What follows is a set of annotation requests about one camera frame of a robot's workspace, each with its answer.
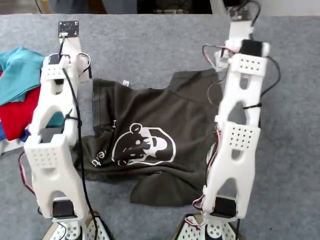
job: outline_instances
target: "gray felt surface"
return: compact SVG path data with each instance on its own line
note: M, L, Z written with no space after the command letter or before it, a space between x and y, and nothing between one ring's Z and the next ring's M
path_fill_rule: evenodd
M0 52L22 45L55 53L58 21L76 19L94 77L129 80L133 88L163 88L176 71L208 68L202 45L220 45L229 32L227 18L210 15L5 15L0 16ZM261 17L256 24L255 39L272 44L282 82L262 100L255 183L241 225L249 240L318 238L319 27L318 17ZM270 64L264 86L275 77ZM78 90L84 135L92 133L91 91L89 82ZM20 152L0 157L1 239L37 240L50 220L37 214L35 198L21 183ZM183 214L194 212L189 206L131 204L134 184L87 183L93 207L117 240L169 239Z

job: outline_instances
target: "cable tie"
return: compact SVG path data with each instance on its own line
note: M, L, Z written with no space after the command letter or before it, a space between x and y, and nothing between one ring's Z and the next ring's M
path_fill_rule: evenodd
M243 109L246 110L246 109L261 108L261 107L262 107L262 103L259 102L259 103L256 104L256 105L244 106Z

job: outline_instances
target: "pile of clothes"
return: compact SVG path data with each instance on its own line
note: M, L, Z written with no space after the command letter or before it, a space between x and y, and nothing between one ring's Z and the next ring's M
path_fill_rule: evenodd
M0 141L28 137L40 94L40 77L44 56L22 46L0 53ZM49 125L61 125L54 116Z

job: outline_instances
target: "clothing label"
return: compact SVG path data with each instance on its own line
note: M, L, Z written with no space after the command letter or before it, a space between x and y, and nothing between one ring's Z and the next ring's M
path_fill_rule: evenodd
M127 80L123 80L122 85L129 87L130 82Z

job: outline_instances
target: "red cloth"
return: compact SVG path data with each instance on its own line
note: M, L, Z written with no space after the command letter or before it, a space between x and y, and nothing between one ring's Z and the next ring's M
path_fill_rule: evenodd
M0 106L0 119L6 138L11 141L20 138L32 121L38 105L40 87L36 87L25 96L25 101L9 102Z

